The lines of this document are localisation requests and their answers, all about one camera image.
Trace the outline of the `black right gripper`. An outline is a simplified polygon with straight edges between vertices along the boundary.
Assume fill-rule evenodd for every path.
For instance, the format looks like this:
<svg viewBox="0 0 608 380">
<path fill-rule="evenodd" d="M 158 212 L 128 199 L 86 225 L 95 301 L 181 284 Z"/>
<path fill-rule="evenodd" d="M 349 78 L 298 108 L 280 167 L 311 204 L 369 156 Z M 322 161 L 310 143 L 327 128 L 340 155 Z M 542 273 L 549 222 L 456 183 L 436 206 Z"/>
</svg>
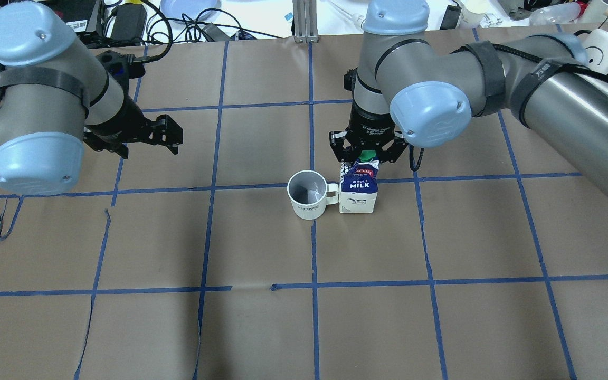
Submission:
<svg viewBox="0 0 608 380">
<path fill-rule="evenodd" d="M 339 162 L 356 162 L 362 151 L 374 150 L 383 164 L 398 161 L 408 143 L 390 115 L 366 111 L 353 100 L 347 128 L 329 132 L 329 145 Z"/>
</svg>

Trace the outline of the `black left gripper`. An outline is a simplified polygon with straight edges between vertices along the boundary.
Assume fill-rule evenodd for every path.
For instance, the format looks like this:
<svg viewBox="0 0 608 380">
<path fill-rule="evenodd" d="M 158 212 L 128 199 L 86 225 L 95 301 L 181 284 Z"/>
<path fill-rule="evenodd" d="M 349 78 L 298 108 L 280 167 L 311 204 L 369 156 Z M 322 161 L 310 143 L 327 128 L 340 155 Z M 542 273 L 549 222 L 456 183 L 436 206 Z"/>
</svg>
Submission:
<svg viewBox="0 0 608 380">
<path fill-rule="evenodd" d="M 86 126 L 83 142 L 93 151 L 108 151 L 120 158 L 129 158 L 126 144 L 145 143 L 166 147 L 173 155 L 179 153 L 184 131 L 170 115 L 149 120 L 135 102 L 126 97 L 116 115 L 104 123 Z"/>
</svg>

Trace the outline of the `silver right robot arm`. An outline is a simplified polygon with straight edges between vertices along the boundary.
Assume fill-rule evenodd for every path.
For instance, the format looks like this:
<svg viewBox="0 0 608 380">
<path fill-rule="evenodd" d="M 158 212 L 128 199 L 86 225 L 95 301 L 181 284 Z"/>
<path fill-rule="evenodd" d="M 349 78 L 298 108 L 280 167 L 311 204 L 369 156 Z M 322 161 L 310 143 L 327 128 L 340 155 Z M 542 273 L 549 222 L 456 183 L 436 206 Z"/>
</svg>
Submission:
<svg viewBox="0 0 608 380">
<path fill-rule="evenodd" d="M 364 151 L 395 162 L 408 145 L 455 139 L 471 118 L 502 109 L 548 142 L 608 196 L 608 74 L 588 68 L 576 35 L 480 41 L 438 55 L 425 36 L 425 1 L 371 1 L 348 127 L 330 133 L 340 162 Z"/>
</svg>

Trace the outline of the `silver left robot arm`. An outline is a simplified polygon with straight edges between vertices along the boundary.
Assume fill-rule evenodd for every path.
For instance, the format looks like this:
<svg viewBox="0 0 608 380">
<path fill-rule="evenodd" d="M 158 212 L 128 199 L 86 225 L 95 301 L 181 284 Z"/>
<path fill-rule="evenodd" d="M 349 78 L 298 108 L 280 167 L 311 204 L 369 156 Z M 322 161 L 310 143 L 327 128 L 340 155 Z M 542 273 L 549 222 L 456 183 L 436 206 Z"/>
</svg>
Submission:
<svg viewBox="0 0 608 380">
<path fill-rule="evenodd" d="M 149 120 L 109 70 L 46 5 L 0 9 L 0 188 L 20 195 L 69 192 L 84 148 L 128 158 L 128 144 L 173 154 L 183 129 L 167 115 Z"/>
</svg>

